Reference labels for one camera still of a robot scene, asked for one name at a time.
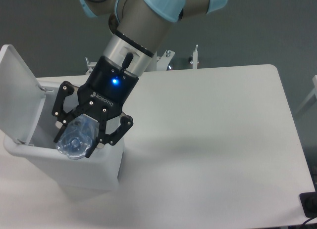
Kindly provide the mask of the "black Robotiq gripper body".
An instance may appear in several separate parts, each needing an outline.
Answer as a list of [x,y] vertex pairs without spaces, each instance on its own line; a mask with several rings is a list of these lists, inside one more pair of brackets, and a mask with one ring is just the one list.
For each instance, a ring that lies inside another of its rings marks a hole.
[[77,92],[79,105],[94,102],[84,113],[95,120],[101,119],[101,112],[107,109],[108,119],[119,116],[128,96],[132,92],[138,77],[128,75],[133,55],[126,55],[122,67],[112,65],[105,56],[101,56],[88,77]]

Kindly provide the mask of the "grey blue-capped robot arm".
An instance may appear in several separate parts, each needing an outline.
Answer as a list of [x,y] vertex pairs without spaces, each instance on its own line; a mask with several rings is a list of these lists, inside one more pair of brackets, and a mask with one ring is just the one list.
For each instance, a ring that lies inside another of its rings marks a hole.
[[228,0],[116,0],[118,27],[86,82],[58,90],[52,114],[61,123],[54,142],[71,159],[89,158],[96,148],[116,145],[133,126],[122,108],[171,26],[209,14]]

